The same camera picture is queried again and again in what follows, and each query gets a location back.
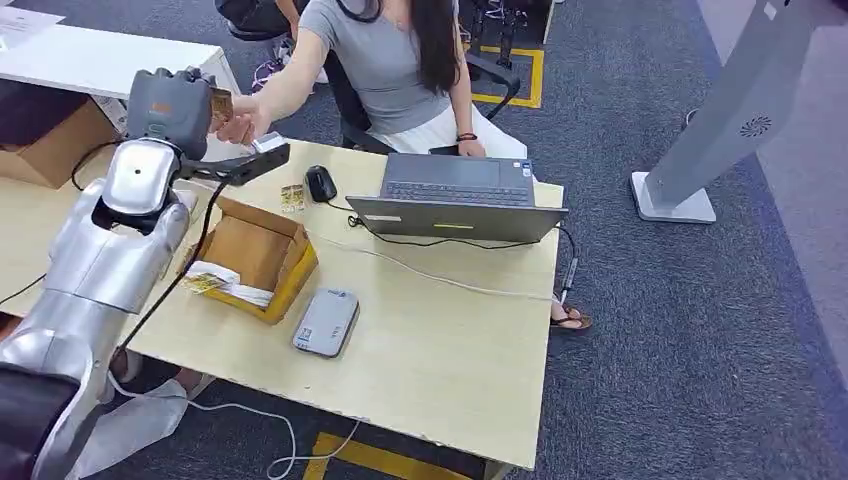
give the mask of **laptop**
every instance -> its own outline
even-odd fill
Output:
[[[568,213],[535,206],[529,160],[389,154],[380,197],[346,197],[371,231],[538,242]]]

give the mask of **white kiosk stand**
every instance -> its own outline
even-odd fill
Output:
[[[786,124],[818,24],[804,0],[757,0],[703,107],[656,167],[634,172],[643,220],[713,223],[703,187]]]

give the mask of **open cardboard box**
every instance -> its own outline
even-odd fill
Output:
[[[200,245],[198,259],[238,272],[242,285],[271,291],[274,295],[264,310],[218,290],[203,295],[244,310],[270,325],[279,323],[318,265],[303,225],[228,198],[218,198],[217,205],[222,211],[221,221]],[[183,266],[193,251],[183,260]]]
[[[115,138],[112,124],[89,99],[32,145],[0,146],[0,177],[61,188],[82,154]]]

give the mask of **gray t-shirt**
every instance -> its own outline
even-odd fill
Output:
[[[344,0],[359,13],[366,0]],[[385,17],[374,23],[348,18],[336,0],[311,0],[300,27],[336,52],[378,133],[392,134],[423,125],[449,105],[447,95],[424,88],[418,76],[418,38]]]

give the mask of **gray power bank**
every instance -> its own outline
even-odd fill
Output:
[[[359,313],[359,300],[350,292],[319,288],[300,324],[292,345],[323,357],[339,355]]]

